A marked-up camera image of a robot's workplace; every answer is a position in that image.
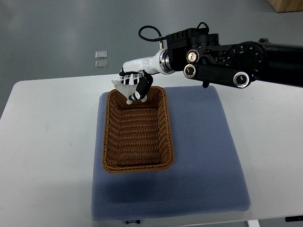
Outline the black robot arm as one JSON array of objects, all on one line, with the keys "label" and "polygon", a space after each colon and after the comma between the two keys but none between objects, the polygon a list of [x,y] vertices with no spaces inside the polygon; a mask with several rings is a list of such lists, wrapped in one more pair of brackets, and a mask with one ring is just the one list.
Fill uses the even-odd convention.
[{"label": "black robot arm", "polygon": [[239,44],[221,45],[205,22],[166,36],[164,68],[182,71],[186,78],[202,81],[203,87],[218,84],[245,88],[256,80],[294,87],[303,85],[303,48],[274,44],[266,38]]}]

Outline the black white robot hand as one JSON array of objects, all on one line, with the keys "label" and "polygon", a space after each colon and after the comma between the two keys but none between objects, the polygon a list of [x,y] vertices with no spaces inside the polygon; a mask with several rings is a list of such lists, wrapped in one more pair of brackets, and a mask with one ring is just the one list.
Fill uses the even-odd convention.
[{"label": "black white robot hand", "polygon": [[130,100],[145,102],[153,84],[152,76],[166,73],[162,66],[163,60],[160,57],[161,54],[157,53],[153,57],[131,60],[123,64],[119,73],[119,81],[125,85],[137,85],[135,92],[129,96]]}]

